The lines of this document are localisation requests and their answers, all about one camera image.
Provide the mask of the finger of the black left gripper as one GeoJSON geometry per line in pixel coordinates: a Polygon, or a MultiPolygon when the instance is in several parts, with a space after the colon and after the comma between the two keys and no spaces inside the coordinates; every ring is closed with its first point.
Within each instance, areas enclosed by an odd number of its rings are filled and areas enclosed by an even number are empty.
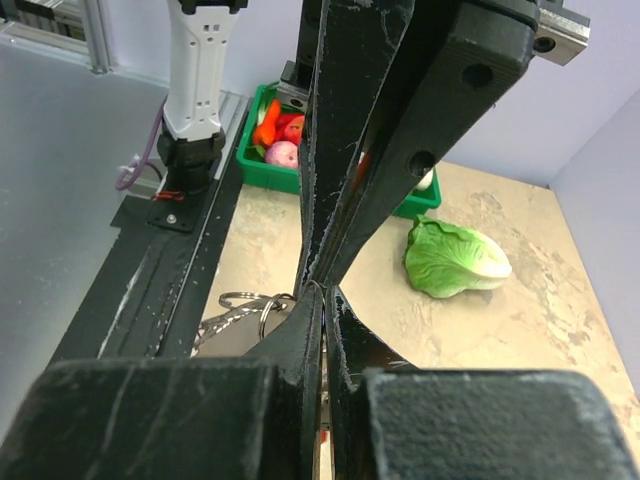
{"type": "Polygon", "coordinates": [[[410,24],[411,1],[324,1],[300,145],[302,247],[295,294],[323,283],[375,103],[410,24]]]}
{"type": "Polygon", "coordinates": [[[332,246],[325,286],[337,285],[362,246],[416,187],[426,171],[524,75],[532,58],[529,29],[500,22],[481,29],[485,11],[468,5],[454,24],[426,28],[433,55],[389,98],[384,87],[360,148],[352,195],[332,246]]]}

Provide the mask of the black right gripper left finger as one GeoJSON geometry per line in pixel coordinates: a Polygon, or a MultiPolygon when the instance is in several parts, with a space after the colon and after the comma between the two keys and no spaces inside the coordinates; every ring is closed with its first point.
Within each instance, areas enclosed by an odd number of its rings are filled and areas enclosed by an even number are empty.
{"type": "Polygon", "coordinates": [[[57,363],[1,447],[5,479],[315,479],[324,294],[239,357],[57,363]]]}

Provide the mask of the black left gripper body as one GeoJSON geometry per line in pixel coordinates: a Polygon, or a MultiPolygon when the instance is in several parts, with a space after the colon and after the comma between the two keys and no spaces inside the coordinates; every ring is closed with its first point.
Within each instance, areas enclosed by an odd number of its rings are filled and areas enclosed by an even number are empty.
{"type": "MultiPolygon", "coordinates": [[[[396,55],[384,95],[395,91],[417,75],[416,65],[434,52],[426,38],[426,28],[435,33],[454,24],[454,14],[468,5],[485,11],[481,29],[497,32],[500,22],[532,31],[531,54],[564,66],[579,55],[590,38],[590,19],[564,7],[562,1],[416,1],[411,25],[405,34],[409,42],[396,55]]],[[[286,63],[277,86],[282,105],[305,110],[312,84],[322,3],[302,3],[296,59],[286,63]]]]}

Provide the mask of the key bunch with red carabiner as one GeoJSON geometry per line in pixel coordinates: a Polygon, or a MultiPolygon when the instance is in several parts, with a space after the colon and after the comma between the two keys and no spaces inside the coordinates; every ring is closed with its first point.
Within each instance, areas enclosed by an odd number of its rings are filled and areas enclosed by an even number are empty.
{"type": "Polygon", "coordinates": [[[244,355],[286,319],[296,300],[287,293],[228,292],[218,303],[223,311],[200,322],[191,357],[244,355]]]}

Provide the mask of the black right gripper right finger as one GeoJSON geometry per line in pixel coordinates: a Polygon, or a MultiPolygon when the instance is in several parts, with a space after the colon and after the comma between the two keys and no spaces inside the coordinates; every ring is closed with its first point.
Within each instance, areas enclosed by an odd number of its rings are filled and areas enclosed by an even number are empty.
{"type": "Polygon", "coordinates": [[[326,295],[338,479],[632,479],[600,389],[567,370],[420,369],[326,295]]]}

